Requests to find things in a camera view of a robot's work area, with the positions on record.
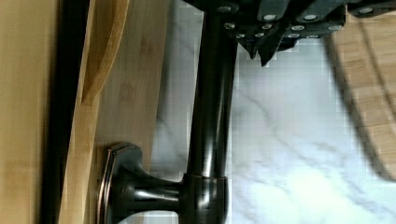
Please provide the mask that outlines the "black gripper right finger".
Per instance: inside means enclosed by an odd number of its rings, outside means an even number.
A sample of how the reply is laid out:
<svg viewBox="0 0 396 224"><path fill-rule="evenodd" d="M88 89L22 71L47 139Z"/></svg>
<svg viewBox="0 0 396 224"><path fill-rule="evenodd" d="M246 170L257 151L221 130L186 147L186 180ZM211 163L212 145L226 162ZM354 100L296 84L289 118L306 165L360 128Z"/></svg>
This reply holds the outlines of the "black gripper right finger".
<svg viewBox="0 0 396 224"><path fill-rule="evenodd" d="M396 10L396 0L357 0L347 4L348 12L357 18L371 18Z"/></svg>

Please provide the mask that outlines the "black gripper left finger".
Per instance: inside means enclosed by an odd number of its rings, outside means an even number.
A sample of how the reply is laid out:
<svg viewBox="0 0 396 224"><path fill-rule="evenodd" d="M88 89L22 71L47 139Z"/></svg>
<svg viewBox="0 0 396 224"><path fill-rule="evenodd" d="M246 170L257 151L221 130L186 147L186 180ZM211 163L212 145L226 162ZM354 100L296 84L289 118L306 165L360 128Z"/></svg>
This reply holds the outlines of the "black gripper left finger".
<svg viewBox="0 0 396 224"><path fill-rule="evenodd" d="M267 64L300 39L317 39L343 28L345 0L183 0L220 19L221 29Z"/></svg>

